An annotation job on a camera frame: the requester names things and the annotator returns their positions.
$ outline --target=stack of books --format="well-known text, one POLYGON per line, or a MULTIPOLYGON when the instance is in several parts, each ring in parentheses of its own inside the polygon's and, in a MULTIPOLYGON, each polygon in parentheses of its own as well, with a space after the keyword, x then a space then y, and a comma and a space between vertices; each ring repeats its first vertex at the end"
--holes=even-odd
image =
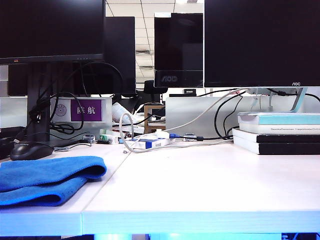
POLYGON ((239 113, 233 142, 260 155, 320 154, 320 113, 239 113))

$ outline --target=black mouse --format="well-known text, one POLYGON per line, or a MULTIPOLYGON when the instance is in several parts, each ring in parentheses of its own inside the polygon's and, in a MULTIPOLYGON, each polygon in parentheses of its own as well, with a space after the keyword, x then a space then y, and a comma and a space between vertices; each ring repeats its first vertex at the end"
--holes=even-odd
POLYGON ((35 141, 22 141, 11 150, 11 160, 35 160, 52 154, 54 149, 46 144, 35 141))

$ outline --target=monitor screen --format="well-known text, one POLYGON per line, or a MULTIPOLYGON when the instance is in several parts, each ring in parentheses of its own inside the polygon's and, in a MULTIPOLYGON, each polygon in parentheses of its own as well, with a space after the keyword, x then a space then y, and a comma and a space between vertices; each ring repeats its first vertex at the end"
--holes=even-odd
MULTIPOLYGON (((83 68, 83 81, 88 94, 136 93, 135 18, 133 16, 106 17, 104 23, 103 61, 116 67, 123 77, 103 64, 83 68)), ((74 89, 84 94, 81 72, 74 76, 74 89)))
POLYGON ((104 0, 0 0, 0 64, 98 60, 104 0))
POLYGON ((203 14, 154 18, 155 87, 203 87, 203 14))
POLYGON ((205 87, 320 84, 316 0, 207 0, 205 87))

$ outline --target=white desk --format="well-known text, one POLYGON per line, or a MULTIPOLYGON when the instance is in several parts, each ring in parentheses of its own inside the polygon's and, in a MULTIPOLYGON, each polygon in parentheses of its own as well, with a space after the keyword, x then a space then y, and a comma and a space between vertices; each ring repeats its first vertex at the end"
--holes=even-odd
POLYGON ((101 181, 87 182, 61 206, 0 208, 0 236, 82 235, 82 212, 128 156, 123 149, 123 145, 93 144, 92 147, 78 146, 68 152, 53 153, 50 158, 102 157, 107 173, 101 181))
POLYGON ((320 156, 233 144, 132 153, 83 212, 84 234, 320 232, 320 156))

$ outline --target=blue microfiber towel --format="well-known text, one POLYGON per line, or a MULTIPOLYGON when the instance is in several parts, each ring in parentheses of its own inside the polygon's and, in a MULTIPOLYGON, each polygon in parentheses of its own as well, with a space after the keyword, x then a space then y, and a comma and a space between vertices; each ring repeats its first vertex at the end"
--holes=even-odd
POLYGON ((107 171, 97 156, 7 161, 0 166, 0 206, 58 206, 107 171))

